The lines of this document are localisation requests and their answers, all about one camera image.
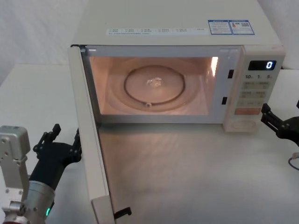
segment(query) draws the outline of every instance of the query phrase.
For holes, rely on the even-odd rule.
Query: table surface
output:
[[[273,111],[282,119],[298,116],[299,110],[296,103],[299,98],[299,71],[284,70],[278,77],[277,85],[273,91],[269,104]],[[61,125],[62,131],[57,141],[72,143],[75,131],[77,129],[77,118],[73,92],[71,87],[71,78],[67,66],[59,65],[16,65],[5,82],[0,87],[0,125],[24,126],[28,130],[31,147],[40,139],[44,131],[50,131],[55,123]],[[177,170],[178,178],[169,177],[167,169],[163,167],[154,167],[155,160],[150,164],[149,158],[155,158],[158,161],[161,152],[153,151],[151,154],[141,155],[141,162],[146,161],[143,168],[152,167],[157,175],[163,178],[169,177],[171,183],[179,183],[184,179],[184,175],[192,169],[197,162],[202,164],[202,170],[193,170],[196,173],[198,182],[202,182],[198,195],[188,195],[188,182],[185,182],[186,198],[184,203],[190,209],[194,205],[193,212],[199,211],[200,220],[193,220],[186,216],[188,210],[183,210],[180,215],[185,220],[180,223],[298,223],[299,213],[297,207],[299,204],[299,172],[289,167],[287,159],[293,152],[298,151],[297,146],[287,140],[278,139],[274,132],[266,126],[261,126],[257,133],[224,133],[220,125],[175,125],[163,126],[163,129],[157,134],[171,133],[174,127],[180,129],[180,138],[187,140],[196,139],[199,136],[204,140],[203,145],[198,146],[190,143],[193,148],[200,148],[203,154],[190,156],[173,155],[170,151],[164,152],[162,156],[171,156],[173,163],[186,162],[186,167]],[[140,130],[140,135],[126,140],[125,135],[135,133]],[[127,202],[135,202],[133,206],[133,220],[146,217],[149,213],[138,215],[134,214],[134,209],[140,201],[134,201],[132,198],[140,195],[144,203],[155,203],[154,198],[150,198],[149,189],[150,180],[155,180],[154,176],[148,176],[143,185],[138,181],[142,177],[138,176],[139,171],[133,164],[126,166],[131,160],[129,155],[136,150],[136,147],[129,147],[138,137],[147,135],[147,127],[105,127],[101,130],[101,139],[104,148],[105,160],[118,160],[119,163],[111,162],[107,164],[109,178],[111,179],[111,189],[115,192],[112,195],[113,200],[118,203],[117,209],[122,209]],[[119,145],[126,143],[124,149],[129,150],[127,157],[122,157],[118,153],[119,147],[112,148],[109,153],[107,149],[111,148],[111,142],[117,142]],[[186,144],[180,143],[173,145],[176,149],[185,147]],[[28,173],[31,173],[37,163],[36,155],[33,151],[28,154]],[[117,169],[126,166],[122,174],[118,175]],[[62,176],[62,179],[56,190],[55,206],[47,219],[47,223],[72,223],[72,224],[93,224],[95,223],[93,211],[90,206],[87,195],[83,162],[71,164],[68,166]],[[172,204],[182,201],[175,197],[173,192],[164,194],[165,183],[156,184],[155,193],[171,200]],[[132,195],[129,187],[135,187],[135,190],[141,190]],[[2,175],[0,175],[0,204],[6,199],[4,193],[5,186]],[[168,204],[162,205],[164,211],[167,211]],[[161,210],[158,218],[163,216]],[[4,213],[0,212],[0,220],[4,219]],[[130,217],[122,217],[118,223],[130,223]],[[157,223],[155,217],[148,217],[151,223]]]
[[[55,123],[61,126],[57,142],[72,144],[78,128],[75,101],[69,67],[64,65],[15,65],[0,86],[0,126],[27,128],[31,148],[43,132],[51,131]],[[36,163],[36,153],[27,154],[28,173]],[[0,207],[7,200],[5,184],[0,174]],[[0,223],[4,213],[0,211]],[[48,224],[96,223],[88,199],[83,161],[69,165],[56,189],[55,206],[47,218]]]
[[[299,71],[282,71],[269,105],[281,119],[299,116]],[[256,133],[221,125],[111,125],[100,139],[117,224],[297,224],[295,143],[263,123]]]

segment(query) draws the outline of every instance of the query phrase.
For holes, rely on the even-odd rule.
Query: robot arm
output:
[[[295,142],[299,147],[299,117],[293,117],[283,121],[272,113],[271,108],[268,106],[268,104],[263,105],[262,113],[263,115],[261,121],[273,131],[275,131],[277,137],[281,139],[291,140]],[[299,170],[299,168],[291,164],[291,160],[295,160],[297,158],[299,158],[299,153],[293,153],[288,162],[291,167]]]
[[[25,161],[30,151],[27,130],[0,127],[0,165],[9,202],[4,205],[3,224],[44,224],[54,205],[55,189],[66,166],[81,160],[79,132],[73,145],[53,142],[61,129],[56,124],[45,132],[33,150],[39,159],[30,179]]]

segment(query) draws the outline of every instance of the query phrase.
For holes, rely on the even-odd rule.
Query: microwave oven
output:
[[[90,0],[68,53],[99,223],[114,223],[101,125],[223,124],[227,132],[253,132],[285,56],[256,0]]]

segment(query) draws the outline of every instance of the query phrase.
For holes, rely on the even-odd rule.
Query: glass turntable plate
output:
[[[176,109],[199,92],[196,66],[179,59],[130,59],[113,66],[109,89],[125,105],[147,112]]]

